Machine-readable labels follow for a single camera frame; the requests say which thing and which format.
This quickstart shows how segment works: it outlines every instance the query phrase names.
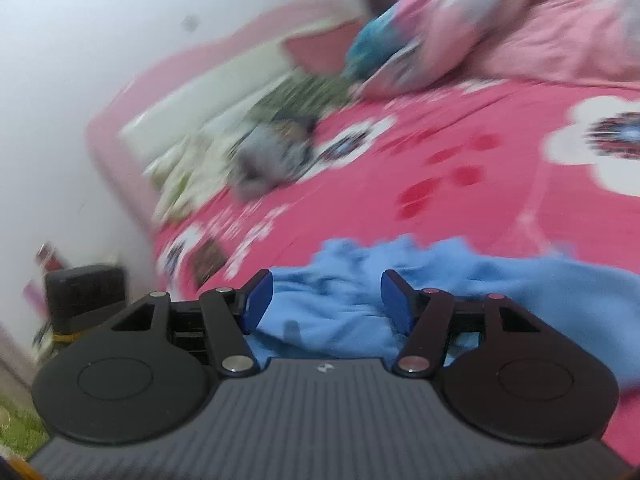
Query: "green cloth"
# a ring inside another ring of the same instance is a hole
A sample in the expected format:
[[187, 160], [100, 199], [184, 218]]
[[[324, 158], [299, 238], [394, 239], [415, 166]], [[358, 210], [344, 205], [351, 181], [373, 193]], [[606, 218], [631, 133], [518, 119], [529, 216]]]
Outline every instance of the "green cloth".
[[37, 415], [18, 408], [11, 400], [0, 396], [0, 446], [9, 448], [22, 458], [28, 458], [48, 438]]
[[299, 116], [322, 116], [351, 102], [350, 83], [340, 76], [309, 75], [296, 70], [249, 110], [248, 117], [271, 121], [279, 111]]

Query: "blue garment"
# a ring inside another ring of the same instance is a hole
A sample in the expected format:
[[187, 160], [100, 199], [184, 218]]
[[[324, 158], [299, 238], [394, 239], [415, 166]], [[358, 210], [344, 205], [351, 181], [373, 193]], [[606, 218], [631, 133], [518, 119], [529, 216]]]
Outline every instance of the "blue garment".
[[640, 276], [557, 256], [484, 256], [461, 238], [424, 250], [409, 236], [372, 248], [329, 240], [308, 266], [271, 269], [273, 301], [248, 337], [260, 363], [271, 356], [392, 362], [404, 337], [383, 311], [386, 269], [415, 288], [505, 294], [603, 361], [621, 387], [640, 384]]
[[408, 42], [402, 40], [393, 23], [395, 12], [393, 6], [359, 32], [347, 52], [345, 78], [369, 79], [393, 54], [406, 46]]

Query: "red pillow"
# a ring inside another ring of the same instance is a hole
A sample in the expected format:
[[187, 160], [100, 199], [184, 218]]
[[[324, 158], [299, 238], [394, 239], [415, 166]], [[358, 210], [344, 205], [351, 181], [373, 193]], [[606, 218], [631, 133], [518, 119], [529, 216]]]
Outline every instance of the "red pillow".
[[282, 46], [305, 72], [336, 75], [344, 69], [344, 56], [361, 28], [362, 22], [351, 20], [331, 30], [287, 38]]

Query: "white logo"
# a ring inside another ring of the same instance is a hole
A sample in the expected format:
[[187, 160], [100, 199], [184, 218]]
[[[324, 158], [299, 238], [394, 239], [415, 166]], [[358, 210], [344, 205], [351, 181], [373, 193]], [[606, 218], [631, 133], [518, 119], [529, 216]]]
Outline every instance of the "white logo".
[[334, 368], [335, 366], [333, 366], [331, 363], [322, 363], [321, 365], [317, 366], [318, 371], [322, 372], [323, 374], [330, 372]]

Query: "gray ribbed panel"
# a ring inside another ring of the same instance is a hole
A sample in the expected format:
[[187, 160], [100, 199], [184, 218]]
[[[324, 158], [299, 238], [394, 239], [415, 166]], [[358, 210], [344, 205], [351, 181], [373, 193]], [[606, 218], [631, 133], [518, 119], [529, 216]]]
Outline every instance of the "gray ribbed panel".
[[427, 381], [377, 360], [275, 360], [225, 381], [180, 430], [144, 444], [62, 438], [32, 460], [50, 480], [616, 480], [628, 466], [598, 441], [511, 446], [455, 419]]

